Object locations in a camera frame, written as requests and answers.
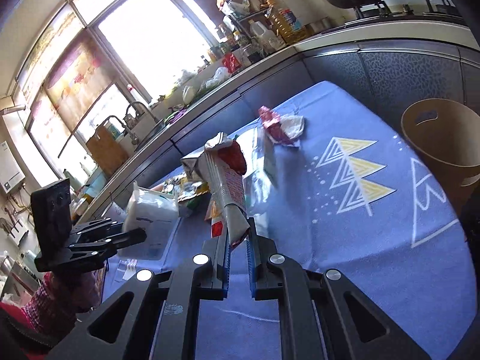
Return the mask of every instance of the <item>faucet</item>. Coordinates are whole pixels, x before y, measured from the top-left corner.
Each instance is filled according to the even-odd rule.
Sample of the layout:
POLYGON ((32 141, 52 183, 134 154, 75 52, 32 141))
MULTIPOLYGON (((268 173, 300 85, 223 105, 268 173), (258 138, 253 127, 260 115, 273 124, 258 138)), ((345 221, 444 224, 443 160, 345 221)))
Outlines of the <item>faucet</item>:
POLYGON ((150 111, 150 109, 143 103, 140 103, 139 101, 134 101, 133 103, 130 103, 127 107, 127 110, 125 111, 125 115, 128 114, 128 110, 130 109, 130 107, 134 104, 138 104, 138 105, 141 105, 143 107, 143 109, 145 109, 145 111, 147 112, 148 115, 150 115, 150 117, 155 121, 155 123, 160 123, 160 119, 158 117, 156 117, 152 111, 150 111))
POLYGON ((122 121, 121 121, 117 116, 115 116, 115 115, 110 115, 110 116, 108 116, 103 122, 101 122, 101 123, 98 125, 97 129, 95 130, 95 137, 96 137, 97 139, 100 139, 100 137, 98 136, 98 128, 99 128, 100 126, 103 126, 103 125, 104 125, 107 121, 109 121, 112 117, 114 117, 116 120, 118 120, 118 122, 121 124, 121 126, 122 126, 122 127, 125 129, 125 131, 128 133, 128 135, 130 136, 130 139, 131 139, 131 144, 134 145, 134 146, 138 145, 138 143, 140 142, 140 140, 138 139, 137 134, 135 134, 132 130, 130 130, 130 129, 128 128, 128 126, 127 126, 124 122, 122 122, 122 121))

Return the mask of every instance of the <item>cutting board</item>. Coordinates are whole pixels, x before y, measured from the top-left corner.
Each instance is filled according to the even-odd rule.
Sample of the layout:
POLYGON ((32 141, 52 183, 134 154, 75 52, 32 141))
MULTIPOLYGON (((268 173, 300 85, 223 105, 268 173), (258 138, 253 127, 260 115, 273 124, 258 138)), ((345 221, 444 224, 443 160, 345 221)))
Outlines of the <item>cutting board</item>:
POLYGON ((102 169, 103 173, 110 178, 128 160, 128 153, 115 142, 113 136, 104 127, 97 128, 99 139, 93 135, 87 142, 88 150, 93 160, 102 169))

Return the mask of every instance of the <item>trash can handle hole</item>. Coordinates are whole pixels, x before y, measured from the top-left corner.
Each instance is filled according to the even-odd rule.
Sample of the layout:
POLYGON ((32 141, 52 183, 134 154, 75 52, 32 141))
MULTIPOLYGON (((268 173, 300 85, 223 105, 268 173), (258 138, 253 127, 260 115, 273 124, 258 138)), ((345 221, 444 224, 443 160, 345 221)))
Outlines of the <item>trash can handle hole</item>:
POLYGON ((415 118, 415 124, 418 126, 420 123, 427 122, 429 120, 438 119, 438 113, 436 110, 423 111, 415 118))
POLYGON ((480 179, 480 174, 473 176, 473 177, 467 177, 464 178, 462 183, 460 184, 461 187, 468 187, 469 185, 472 185, 476 183, 480 179))

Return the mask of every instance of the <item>gas stove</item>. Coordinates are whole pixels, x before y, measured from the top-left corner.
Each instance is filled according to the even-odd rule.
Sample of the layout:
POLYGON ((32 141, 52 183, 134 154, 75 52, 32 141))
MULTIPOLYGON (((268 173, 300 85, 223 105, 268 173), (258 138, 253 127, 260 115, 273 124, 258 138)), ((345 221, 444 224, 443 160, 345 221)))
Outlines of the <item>gas stove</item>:
POLYGON ((431 0, 426 1, 429 11, 422 14, 415 14, 408 4, 403 5, 402 12, 392 12, 385 1, 380 1, 379 3, 375 4, 377 7, 372 9, 362 10, 362 7, 356 7, 354 8, 355 15, 357 16, 356 20, 349 21, 340 27, 330 28, 321 32, 321 34, 325 35, 335 31, 354 28, 366 24, 385 23, 399 20, 445 21, 447 23, 466 26, 464 19, 457 14, 457 9, 452 5, 446 4, 446 2, 442 0, 443 4, 435 5, 437 9, 435 11, 430 3, 431 0))

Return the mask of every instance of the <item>trash can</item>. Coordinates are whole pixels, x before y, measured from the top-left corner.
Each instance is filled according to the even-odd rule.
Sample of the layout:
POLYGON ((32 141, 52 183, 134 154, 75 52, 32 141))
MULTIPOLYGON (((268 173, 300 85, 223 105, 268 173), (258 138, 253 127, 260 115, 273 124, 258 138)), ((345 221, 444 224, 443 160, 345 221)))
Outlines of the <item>trash can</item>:
POLYGON ((408 107, 401 125, 460 215, 480 180, 480 116, 455 101, 427 99, 408 107))

